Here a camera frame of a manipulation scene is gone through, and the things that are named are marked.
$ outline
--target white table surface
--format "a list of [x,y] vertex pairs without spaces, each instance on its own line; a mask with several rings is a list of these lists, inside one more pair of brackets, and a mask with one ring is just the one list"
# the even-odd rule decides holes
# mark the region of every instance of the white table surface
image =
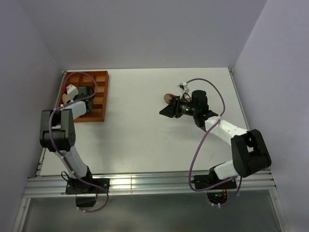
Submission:
[[[108,73],[105,121],[75,123],[76,148],[93,174],[189,170],[204,132],[192,117],[168,118],[159,111],[167,105],[164,94],[179,94],[177,85],[192,78],[213,82],[225,100],[223,118],[246,128],[227,68],[118,69]],[[210,109],[221,113],[221,100],[209,84],[194,81],[189,88],[205,90]],[[207,170],[231,159],[230,146],[211,134],[194,170]],[[59,175],[64,170],[60,159],[46,150],[41,175]]]

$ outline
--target metal rail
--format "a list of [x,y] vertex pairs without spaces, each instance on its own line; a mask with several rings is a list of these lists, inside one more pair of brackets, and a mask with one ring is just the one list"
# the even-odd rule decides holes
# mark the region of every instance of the metal rail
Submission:
[[[193,172],[193,175],[207,174],[208,172],[209,171]],[[188,172],[115,175],[108,174],[93,176],[93,178],[103,177],[111,179],[109,194],[112,196],[192,192],[188,185]],[[64,193],[66,189],[66,184],[67,183],[60,176],[38,176],[27,181],[24,197],[75,197],[75,195],[66,195]],[[240,190],[244,191],[265,189],[276,189],[276,185],[270,171],[261,171],[251,176],[248,176],[247,178],[244,178]]]

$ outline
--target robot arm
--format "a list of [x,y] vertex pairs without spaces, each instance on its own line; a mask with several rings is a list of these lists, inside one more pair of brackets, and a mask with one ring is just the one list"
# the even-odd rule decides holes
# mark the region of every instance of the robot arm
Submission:
[[[205,121],[206,130],[213,126],[219,117],[210,117]],[[239,128],[225,120],[211,130],[232,148],[232,160],[214,167],[220,180],[238,176],[247,177],[271,165],[271,158],[258,130]]]
[[[71,101],[76,96],[78,96],[78,89],[69,85],[66,88],[66,92],[63,94],[62,99]],[[77,173],[79,177],[86,177],[88,167],[84,164],[81,157],[79,156],[76,147],[75,147],[75,129],[74,129],[74,119],[85,115],[87,113],[87,102],[78,101],[68,107],[60,110],[56,113],[53,118],[53,137],[56,143],[56,146],[59,150],[65,155],[73,170]],[[68,168],[67,164],[63,160],[63,157],[55,151],[53,145],[50,141],[49,136],[49,117],[52,113],[52,110],[44,110],[41,114],[41,131],[40,131],[40,143],[42,147],[46,147],[49,151],[57,155],[64,166],[67,168],[69,177],[75,179],[76,177]]]
[[[181,87],[183,87],[183,91],[187,92],[187,87],[184,84]],[[209,110],[205,91],[193,91],[190,102],[180,96],[174,96],[171,103],[159,113],[171,118],[179,118],[182,115],[192,116],[195,124],[204,131],[209,130],[220,120],[211,133],[231,145],[232,160],[210,169],[211,184],[234,176],[247,177],[271,165],[271,159],[261,132],[258,130],[248,131],[221,120],[216,113]]]

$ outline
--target small white object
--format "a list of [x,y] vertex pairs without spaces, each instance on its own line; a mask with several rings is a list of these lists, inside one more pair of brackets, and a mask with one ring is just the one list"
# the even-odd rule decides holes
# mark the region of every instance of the small white object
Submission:
[[218,165],[217,167],[214,168],[214,171],[216,172],[220,180],[224,180],[229,177],[239,175],[234,168],[232,160]]
[[221,116],[217,116],[216,122],[217,122],[217,121],[221,121]]
[[67,93],[62,95],[63,103],[73,100],[76,95],[78,95],[78,89],[74,85],[68,85]]

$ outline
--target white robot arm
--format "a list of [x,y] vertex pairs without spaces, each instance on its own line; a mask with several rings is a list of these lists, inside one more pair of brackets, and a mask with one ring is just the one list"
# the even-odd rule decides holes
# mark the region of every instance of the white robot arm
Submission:
[[[61,173],[62,178],[68,183],[66,194],[107,194],[109,179],[94,179],[89,167],[82,161],[75,147],[74,119],[91,112],[94,91],[91,86],[81,86],[77,90],[73,85],[67,86],[64,91],[62,100],[69,103],[67,106],[62,109],[43,110],[41,113],[40,144],[57,155],[66,167],[68,173],[65,171],[62,173],[66,173],[67,179]],[[76,197],[76,206],[78,208],[93,207],[96,200],[96,197]]]
[[[183,91],[187,91],[185,85],[182,86]],[[221,120],[216,113],[209,110],[205,91],[193,91],[190,102],[181,96],[174,96],[170,104],[159,113],[170,118],[179,118],[182,115],[192,116],[195,124],[204,131],[208,131],[220,120],[211,133],[231,145],[232,160],[210,169],[213,180],[210,186],[229,177],[247,177],[271,165],[271,158],[261,132],[242,129]]]

